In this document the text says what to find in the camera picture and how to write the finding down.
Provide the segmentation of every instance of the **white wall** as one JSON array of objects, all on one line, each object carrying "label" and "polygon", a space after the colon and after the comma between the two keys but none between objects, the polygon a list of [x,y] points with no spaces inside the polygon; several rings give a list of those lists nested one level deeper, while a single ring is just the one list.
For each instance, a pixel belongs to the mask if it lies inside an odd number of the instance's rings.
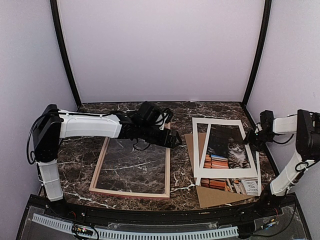
[{"label": "white wall", "polygon": [[60,0],[83,102],[241,101],[264,0]]},{"label": "white wall", "polygon": [[50,1],[0,1],[0,239],[16,239],[36,166],[26,158],[29,129],[50,103],[75,110]]},{"label": "white wall", "polygon": [[[316,0],[272,2],[263,55],[248,104],[255,122],[264,110],[273,110],[276,118],[298,109],[320,112],[319,13],[320,2]],[[293,155],[295,141],[269,148],[281,171]],[[320,237],[319,180],[320,164],[312,167],[295,188],[313,239]]]}]

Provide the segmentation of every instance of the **cat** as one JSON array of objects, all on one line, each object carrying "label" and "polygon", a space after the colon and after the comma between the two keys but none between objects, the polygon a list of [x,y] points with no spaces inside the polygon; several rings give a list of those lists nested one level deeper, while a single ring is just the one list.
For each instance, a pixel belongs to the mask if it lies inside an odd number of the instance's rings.
[{"label": "cat", "polygon": [[249,169],[246,149],[243,144],[237,143],[232,137],[228,140],[228,166],[230,169]]}]

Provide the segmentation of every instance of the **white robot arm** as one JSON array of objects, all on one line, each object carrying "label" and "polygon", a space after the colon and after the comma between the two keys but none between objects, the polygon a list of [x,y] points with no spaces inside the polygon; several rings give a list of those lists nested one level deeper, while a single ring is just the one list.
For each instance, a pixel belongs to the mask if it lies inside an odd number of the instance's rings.
[{"label": "white robot arm", "polygon": [[[51,202],[59,201],[64,195],[57,158],[64,138],[99,136],[137,141],[143,139],[149,144],[175,148],[182,143],[178,132],[164,128],[172,117],[173,113],[168,108],[161,110],[149,102],[144,102],[138,110],[129,113],[111,111],[108,114],[70,112],[51,104],[31,127],[26,148],[27,158],[30,164],[37,164],[39,180],[47,198]],[[34,150],[30,152],[31,135]]]},{"label": "white robot arm", "polygon": [[266,142],[276,142],[275,136],[286,134],[292,135],[289,140],[296,134],[293,156],[279,176],[262,192],[259,200],[262,204],[277,205],[305,171],[320,161],[319,113],[300,109],[295,115],[274,119],[273,112],[266,110],[260,114],[260,123],[255,131],[249,131],[244,141],[260,150]]}]

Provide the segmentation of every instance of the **brown cardboard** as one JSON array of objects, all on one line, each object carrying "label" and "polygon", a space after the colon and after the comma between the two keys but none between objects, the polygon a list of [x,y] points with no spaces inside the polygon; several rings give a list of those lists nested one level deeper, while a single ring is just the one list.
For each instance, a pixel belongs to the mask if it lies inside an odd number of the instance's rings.
[{"label": "brown cardboard", "polygon": [[[193,134],[185,134],[185,141],[188,148],[188,153],[191,161],[192,170],[194,169],[194,140]],[[206,133],[198,134],[199,159],[201,159],[202,152],[205,146]],[[251,199],[253,196],[237,194],[233,192],[226,192],[217,189],[207,188],[203,186],[196,186],[200,208],[208,208],[222,204],[229,204],[245,199]]]}]

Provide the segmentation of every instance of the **wooden picture frame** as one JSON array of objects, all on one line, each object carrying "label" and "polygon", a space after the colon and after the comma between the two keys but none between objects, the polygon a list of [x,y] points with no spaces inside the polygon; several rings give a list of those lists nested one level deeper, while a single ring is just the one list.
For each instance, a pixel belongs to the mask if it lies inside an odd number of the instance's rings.
[{"label": "wooden picture frame", "polygon": [[144,198],[144,199],[169,199],[170,198],[170,148],[165,149],[165,174],[164,174],[164,193],[144,193],[144,192],[128,192],[128,191],[117,191],[117,190],[106,190],[96,188],[99,174],[104,163],[105,155],[108,150],[110,138],[106,137],[96,163],[92,181],[89,187],[89,191],[97,194],[105,194],[116,197],[124,198]]}]

